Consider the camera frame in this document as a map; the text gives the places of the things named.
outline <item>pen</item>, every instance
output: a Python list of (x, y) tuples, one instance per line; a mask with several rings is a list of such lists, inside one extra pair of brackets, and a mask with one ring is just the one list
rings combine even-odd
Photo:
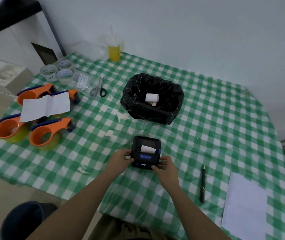
[(205, 191), (205, 183), (206, 183), (206, 168), (201, 170), (201, 189), (200, 189), (200, 201), (204, 203), (204, 191)]

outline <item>green checkered tablecloth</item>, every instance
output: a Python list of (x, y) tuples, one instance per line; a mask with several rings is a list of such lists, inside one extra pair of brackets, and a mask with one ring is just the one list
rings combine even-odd
[[(131, 148), (135, 135), (161, 140), (162, 155), (172, 157), (179, 182), (192, 201), (220, 226), (231, 172), (268, 192), (266, 239), (285, 239), (285, 157), (276, 131), (261, 104), (236, 84), (122, 53), (119, 62), (71, 58), (78, 70), (105, 76), (108, 96), (84, 96), (66, 116), (76, 123), (55, 149), (44, 152), (28, 138), (0, 140), (0, 177), (63, 199), (91, 182), (117, 149)], [(132, 119), (120, 105), (122, 90), (137, 73), (148, 73), (182, 86), (185, 99), (171, 125)], [(37, 75), (28, 87), (43, 84)], [(66, 89), (54, 82), (59, 91)], [(6, 115), (21, 111), (12, 102)], [(205, 203), (199, 201), (200, 171), (206, 165)], [(152, 226), (187, 239), (169, 194), (153, 171), (129, 167), (107, 191), (99, 211), (128, 222)], [(224, 230), (232, 239), (237, 239)]]

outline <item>hand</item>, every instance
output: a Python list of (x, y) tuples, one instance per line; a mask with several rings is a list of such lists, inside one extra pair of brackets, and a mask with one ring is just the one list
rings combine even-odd
[(134, 161), (133, 158), (124, 158), (124, 156), (130, 156), (130, 153), (131, 150), (129, 149), (121, 149), (119, 151), (114, 152), (106, 165), (105, 172), (107, 172), (108, 175), (111, 176), (113, 179), (118, 177), (126, 170), (129, 164)]
[(158, 175), (159, 181), (164, 189), (170, 193), (172, 189), (176, 189), (177, 187), (180, 188), (178, 170), (173, 164), (171, 157), (163, 156), (160, 160), (162, 161), (159, 163), (158, 167), (151, 166), (151, 168)]

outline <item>scissors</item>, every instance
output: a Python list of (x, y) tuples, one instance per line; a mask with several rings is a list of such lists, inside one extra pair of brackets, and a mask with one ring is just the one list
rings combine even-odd
[[(101, 96), (101, 97), (105, 97), (105, 96), (107, 95), (106, 89), (104, 89), (104, 88), (102, 87), (102, 84), (103, 84), (104, 79), (105, 79), (105, 77), (100, 77), (100, 81), (99, 81), (99, 85), (98, 85), (98, 86), (100, 86), (100, 96)], [(96, 90), (97, 90), (97, 88), (93, 88), (93, 89), (90, 91), (90, 96), (95, 96)]]

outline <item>person's left hand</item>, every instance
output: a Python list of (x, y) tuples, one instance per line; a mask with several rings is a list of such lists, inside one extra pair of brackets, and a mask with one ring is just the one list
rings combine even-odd
[(131, 150), (130, 149), (121, 149), (116, 151), (110, 157), (105, 172), (108, 173), (114, 179), (118, 177), (121, 173), (123, 173), (126, 168), (131, 164), (134, 159), (125, 159), (124, 156), (130, 156)]

